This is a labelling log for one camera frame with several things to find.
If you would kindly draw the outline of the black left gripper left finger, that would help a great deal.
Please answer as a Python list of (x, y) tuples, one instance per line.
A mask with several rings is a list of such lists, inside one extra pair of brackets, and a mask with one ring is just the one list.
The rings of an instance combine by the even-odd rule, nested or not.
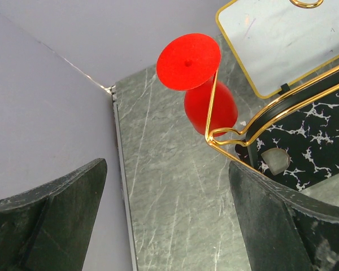
[(0, 200), (0, 270), (82, 270), (107, 176), (105, 159)]

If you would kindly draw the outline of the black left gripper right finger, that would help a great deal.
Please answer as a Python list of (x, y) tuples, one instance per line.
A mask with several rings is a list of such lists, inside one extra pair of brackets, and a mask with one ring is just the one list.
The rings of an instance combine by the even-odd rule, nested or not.
[(237, 161), (229, 183), (252, 270), (339, 270), (339, 207)]

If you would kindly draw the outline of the red plastic wine glass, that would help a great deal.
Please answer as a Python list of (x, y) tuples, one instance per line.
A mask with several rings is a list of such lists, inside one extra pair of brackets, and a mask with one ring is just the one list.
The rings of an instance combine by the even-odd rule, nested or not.
[[(183, 35), (169, 43), (158, 57), (156, 71), (167, 88), (184, 91), (184, 110), (194, 129), (205, 135), (206, 120), (215, 72), (221, 61), (217, 42), (202, 33)], [(216, 82), (210, 131), (232, 128), (238, 110), (231, 91)]]

